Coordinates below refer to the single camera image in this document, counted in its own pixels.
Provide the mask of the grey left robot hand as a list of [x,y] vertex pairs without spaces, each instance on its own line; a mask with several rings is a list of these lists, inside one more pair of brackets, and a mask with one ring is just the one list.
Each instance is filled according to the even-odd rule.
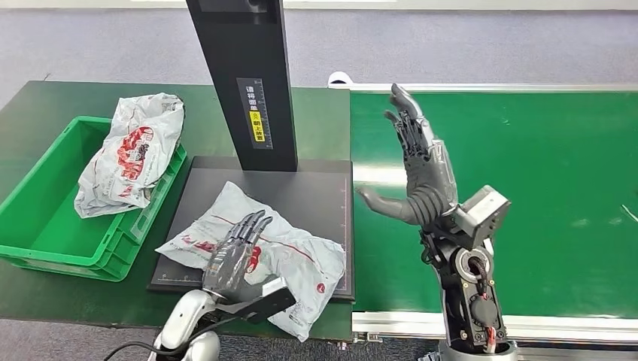
[[254,246],[272,220],[265,210],[259,210],[245,215],[232,226],[204,269],[202,289],[205,292],[225,299],[238,295]]

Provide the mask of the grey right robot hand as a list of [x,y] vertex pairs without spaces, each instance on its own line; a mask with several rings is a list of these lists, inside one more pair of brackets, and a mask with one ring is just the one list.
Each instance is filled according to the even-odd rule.
[[355,189],[367,207],[386,217],[427,228],[458,206],[457,184],[445,142],[438,138],[420,105],[397,83],[391,85],[390,103],[396,111],[385,111],[403,152],[406,196],[379,195],[370,187]]

